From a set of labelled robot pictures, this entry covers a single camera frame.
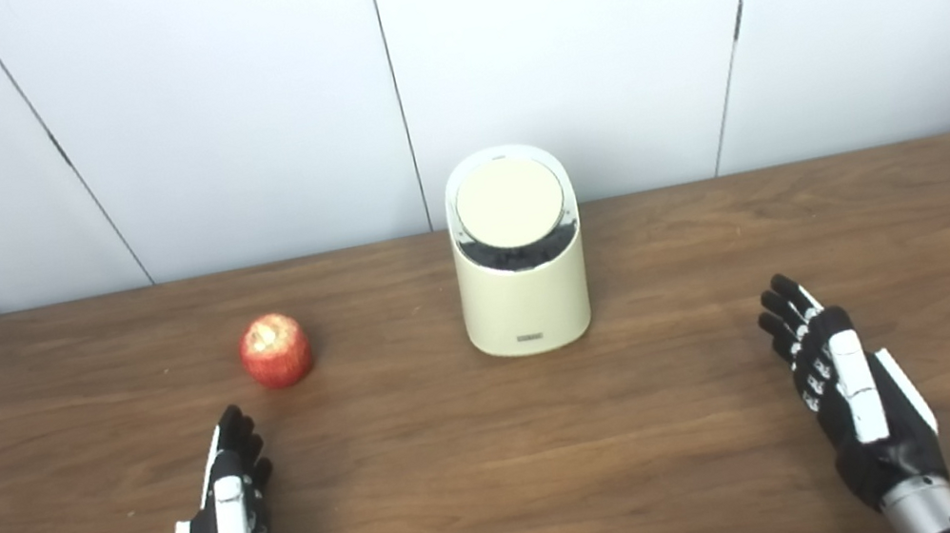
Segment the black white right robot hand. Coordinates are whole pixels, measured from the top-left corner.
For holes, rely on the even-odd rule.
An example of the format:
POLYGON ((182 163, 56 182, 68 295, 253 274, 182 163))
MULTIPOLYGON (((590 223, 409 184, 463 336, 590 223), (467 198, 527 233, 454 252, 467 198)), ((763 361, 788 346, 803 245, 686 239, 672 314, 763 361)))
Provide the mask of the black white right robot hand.
POLYGON ((758 326, 833 447, 849 492, 879 510, 907 480, 947 481, 936 416, 897 364, 884 350, 865 349, 844 307, 822 305, 780 273, 769 285, 758 326))

